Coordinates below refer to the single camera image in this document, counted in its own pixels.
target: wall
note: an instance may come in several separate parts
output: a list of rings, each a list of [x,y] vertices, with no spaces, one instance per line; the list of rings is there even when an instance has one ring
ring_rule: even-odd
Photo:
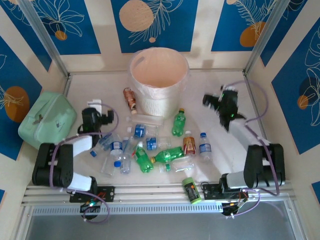
[[[268,139],[284,148],[286,178],[310,239],[320,239],[320,208],[312,188],[320,181],[319,95],[313,94],[319,91],[319,12],[319,1],[308,0],[266,66],[259,59],[248,76],[267,90],[269,110],[263,126]],[[265,100],[253,91],[262,112]]]
[[[183,52],[193,69],[243,69],[276,2],[31,1],[70,72],[126,70],[150,47]]]
[[[0,7],[0,233],[4,240],[11,235],[37,156],[19,138],[17,128],[41,91],[61,92],[65,84],[55,63],[48,66],[44,61],[42,46],[35,48],[26,40]]]

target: green soda bottle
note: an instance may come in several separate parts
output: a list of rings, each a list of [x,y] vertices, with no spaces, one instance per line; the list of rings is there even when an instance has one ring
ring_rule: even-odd
[[[154,164],[155,162],[158,163],[169,163],[177,158],[181,158],[184,156],[184,151],[182,150],[181,146],[177,146],[175,148],[163,150],[159,152],[156,156],[150,158],[151,162]]]
[[[184,134],[184,127],[186,124],[186,116],[185,116],[185,110],[183,108],[179,109],[179,113],[175,115],[174,122],[173,122],[173,128],[171,130],[173,136],[182,136]]]
[[[134,160],[139,164],[143,173],[148,173],[150,170],[154,169],[154,165],[150,161],[146,151],[141,147],[138,147],[135,151]]]

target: trash bin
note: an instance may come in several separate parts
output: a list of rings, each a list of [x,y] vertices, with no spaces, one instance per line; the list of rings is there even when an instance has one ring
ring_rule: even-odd
[[[189,65],[179,52],[152,47],[135,54],[129,66],[130,84],[145,114],[169,118],[180,107]]]

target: mint green box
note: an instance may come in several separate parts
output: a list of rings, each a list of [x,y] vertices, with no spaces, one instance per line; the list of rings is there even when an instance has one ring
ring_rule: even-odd
[[[69,135],[77,113],[64,95],[43,92],[18,128],[19,136],[39,149],[43,143],[57,144]]]

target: gray floor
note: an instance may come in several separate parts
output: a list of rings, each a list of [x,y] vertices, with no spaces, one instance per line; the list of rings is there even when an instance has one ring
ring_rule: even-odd
[[[253,211],[235,219],[225,219],[221,213],[112,215],[108,223],[93,225],[80,216],[34,216],[26,239],[292,240],[295,237],[285,206],[277,201],[261,202]]]

